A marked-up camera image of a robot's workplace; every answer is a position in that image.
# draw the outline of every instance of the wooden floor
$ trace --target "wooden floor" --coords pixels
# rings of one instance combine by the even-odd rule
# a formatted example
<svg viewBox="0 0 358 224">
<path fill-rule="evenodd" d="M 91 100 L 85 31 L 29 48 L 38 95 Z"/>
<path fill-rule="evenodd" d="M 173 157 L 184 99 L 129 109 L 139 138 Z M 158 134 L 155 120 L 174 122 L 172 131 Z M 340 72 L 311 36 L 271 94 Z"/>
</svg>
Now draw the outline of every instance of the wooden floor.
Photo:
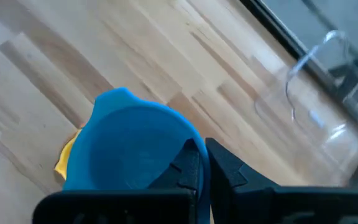
<svg viewBox="0 0 358 224">
<path fill-rule="evenodd" d="M 62 144 L 94 98 L 120 86 L 179 111 L 279 184 L 345 185 L 357 128 L 356 149 L 331 153 L 291 146 L 255 112 L 293 63 L 235 0 L 0 0 L 0 223 L 30 223 L 61 189 Z"/>
</svg>

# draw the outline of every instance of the blue plastic object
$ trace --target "blue plastic object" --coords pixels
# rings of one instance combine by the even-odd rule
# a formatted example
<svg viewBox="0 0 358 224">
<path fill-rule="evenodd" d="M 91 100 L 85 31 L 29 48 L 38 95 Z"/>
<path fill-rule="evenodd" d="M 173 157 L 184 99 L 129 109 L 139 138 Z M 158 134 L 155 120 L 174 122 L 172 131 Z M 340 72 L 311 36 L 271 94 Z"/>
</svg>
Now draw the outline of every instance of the blue plastic object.
<svg viewBox="0 0 358 224">
<path fill-rule="evenodd" d="M 169 107 L 125 88 L 103 93 L 71 150 L 64 189 L 144 189 L 189 138 L 205 149 L 196 129 Z"/>
</svg>

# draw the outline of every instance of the yellow object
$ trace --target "yellow object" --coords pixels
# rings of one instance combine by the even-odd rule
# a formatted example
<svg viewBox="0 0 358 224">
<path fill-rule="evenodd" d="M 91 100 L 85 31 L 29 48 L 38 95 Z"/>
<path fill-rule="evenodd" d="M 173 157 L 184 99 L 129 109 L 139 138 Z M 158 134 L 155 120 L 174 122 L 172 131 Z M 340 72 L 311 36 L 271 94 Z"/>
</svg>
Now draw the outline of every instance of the yellow object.
<svg viewBox="0 0 358 224">
<path fill-rule="evenodd" d="M 81 129 L 77 130 L 75 135 L 63 146 L 59 160 L 57 161 L 55 166 L 55 171 L 58 172 L 65 180 L 67 179 L 67 163 L 68 158 L 70 156 L 70 151 L 80 132 Z"/>
</svg>

